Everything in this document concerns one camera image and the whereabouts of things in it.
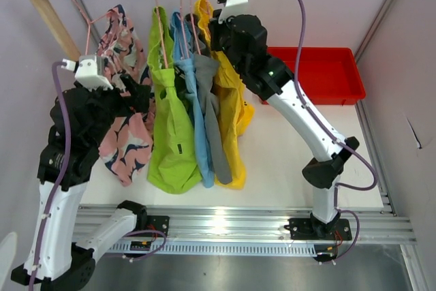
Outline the yellow shorts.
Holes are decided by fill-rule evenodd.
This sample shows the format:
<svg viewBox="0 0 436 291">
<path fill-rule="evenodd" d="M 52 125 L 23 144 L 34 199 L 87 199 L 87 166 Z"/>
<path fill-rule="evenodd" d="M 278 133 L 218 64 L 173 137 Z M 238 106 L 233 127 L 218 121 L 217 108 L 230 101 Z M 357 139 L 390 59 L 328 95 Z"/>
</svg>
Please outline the yellow shorts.
<svg viewBox="0 0 436 291">
<path fill-rule="evenodd" d="M 194 4 L 194 14 L 199 18 L 198 26 L 205 37 L 210 50 L 211 34 L 208 28 L 209 19 L 198 11 L 198 0 Z M 247 171 L 240 155 L 238 138 L 245 133 L 253 116 L 254 107 L 245 101 L 245 86 L 221 51 L 210 50 L 211 57 L 219 62 L 219 68 L 213 79 L 212 92 L 219 100 L 218 124 L 223 142 L 223 150 L 227 156 L 232 172 L 232 182 L 228 185 L 215 183 L 230 189 L 242 189 L 245 186 Z"/>
</svg>

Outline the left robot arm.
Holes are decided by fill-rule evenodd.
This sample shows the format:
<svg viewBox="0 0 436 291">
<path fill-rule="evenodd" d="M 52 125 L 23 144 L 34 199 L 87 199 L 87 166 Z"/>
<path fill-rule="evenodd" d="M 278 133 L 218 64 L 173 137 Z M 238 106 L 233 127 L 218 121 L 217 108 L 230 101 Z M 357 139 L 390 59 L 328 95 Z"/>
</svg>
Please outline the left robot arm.
<svg viewBox="0 0 436 291">
<path fill-rule="evenodd" d="M 146 207 L 126 200 L 89 236 L 73 240 L 79 204 L 104 137 L 116 118 L 149 108 L 150 86 L 127 74 L 121 81 L 127 95 L 117 87 L 90 91 L 80 84 L 58 90 L 37 171 L 40 212 L 34 241 L 28 259 L 12 270 L 12 281 L 28 288 L 79 290 L 117 241 L 149 231 Z"/>
</svg>

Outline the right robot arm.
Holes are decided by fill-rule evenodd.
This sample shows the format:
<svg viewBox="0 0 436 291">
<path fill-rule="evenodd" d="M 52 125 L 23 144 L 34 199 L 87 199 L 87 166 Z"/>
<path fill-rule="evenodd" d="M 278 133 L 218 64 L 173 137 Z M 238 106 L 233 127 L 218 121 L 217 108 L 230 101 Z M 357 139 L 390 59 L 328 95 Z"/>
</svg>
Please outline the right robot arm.
<svg viewBox="0 0 436 291">
<path fill-rule="evenodd" d="M 339 133 L 320 113 L 309 113 L 312 103 L 296 91 L 294 73 L 268 53 L 267 30 L 257 16 L 240 14 L 222 19 L 220 15 L 221 10 L 215 10 L 208 23 L 211 49 L 224 53 L 248 90 L 275 108 L 313 154 L 302 175 L 313 186 L 311 231 L 317 239 L 326 239 L 335 232 L 341 216 L 334 205 L 334 186 L 360 143 Z"/>
</svg>

